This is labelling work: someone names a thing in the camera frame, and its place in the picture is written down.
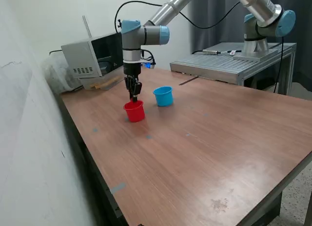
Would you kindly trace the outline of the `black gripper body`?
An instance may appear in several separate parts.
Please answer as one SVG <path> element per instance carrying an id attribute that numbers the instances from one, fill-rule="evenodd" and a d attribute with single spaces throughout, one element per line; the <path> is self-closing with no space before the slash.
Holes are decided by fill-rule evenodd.
<path id="1" fill-rule="evenodd" d="M 141 63 L 123 63 L 124 74 L 131 77 L 138 77 L 141 73 Z"/>

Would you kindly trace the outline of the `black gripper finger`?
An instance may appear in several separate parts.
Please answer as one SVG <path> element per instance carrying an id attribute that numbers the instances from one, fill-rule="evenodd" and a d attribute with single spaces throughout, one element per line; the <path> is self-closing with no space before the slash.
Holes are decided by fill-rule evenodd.
<path id="1" fill-rule="evenodd" d="M 137 102 L 137 97 L 140 94 L 142 89 L 142 83 L 139 82 L 138 80 L 135 80 L 132 83 L 132 101 Z"/>
<path id="2" fill-rule="evenodd" d="M 125 80 L 126 88 L 129 92 L 129 98 L 132 99 L 133 98 L 133 78 L 132 76 L 126 75 L 124 80 Z"/>

